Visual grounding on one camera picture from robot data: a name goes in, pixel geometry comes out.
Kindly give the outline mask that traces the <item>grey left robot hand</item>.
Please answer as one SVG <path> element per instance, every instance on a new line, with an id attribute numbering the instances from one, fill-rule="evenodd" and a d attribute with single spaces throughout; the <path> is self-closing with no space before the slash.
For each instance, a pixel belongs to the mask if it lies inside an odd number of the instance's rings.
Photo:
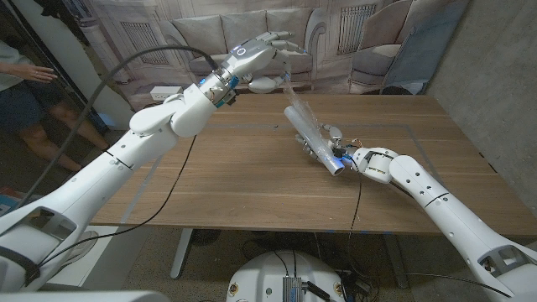
<path id="1" fill-rule="evenodd" d="M 306 50 L 289 42 L 294 33 L 288 31 L 265 32 L 234 47 L 221 66 L 203 79 L 197 86 L 215 106 L 230 101 L 240 81 L 247 82 L 254 93 L 269 93 L 289 81 L 291 63 L 288 52 L 305 53 Z M 283 65 L 284 71 L 274 78 L 254 77 L 253 74 L 267 67 L 272 60 Z"/>

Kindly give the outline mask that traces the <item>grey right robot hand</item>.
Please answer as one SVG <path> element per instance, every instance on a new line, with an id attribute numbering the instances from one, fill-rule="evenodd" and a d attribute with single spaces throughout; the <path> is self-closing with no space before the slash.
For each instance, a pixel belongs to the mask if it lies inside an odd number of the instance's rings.
<path id="1" fill-rule="evenodd" d="M 342 159 L 344 155 L 351 156 L 357 151 L 358 146 L 353 144 L 343 144 L 343 134 L 339 128 L 323 123 L 321 124 L 321 128 L 328 132 L 329 138 L 325 139 L 325 143 L 328 145 L 328 147 L 331 149 L 331 151 L 335 154 L 337 158 Z M 317 160 L 318 162 L 321 162 L 319 156 L 314 152 L 313 148 L 305 141 L 305 139 L 300 134 L 296 134 L 295 139 L 302 146 L 302 149 L 306 154 L 308 154 L 309 156 L 311 156 L 311 158 Z"/>

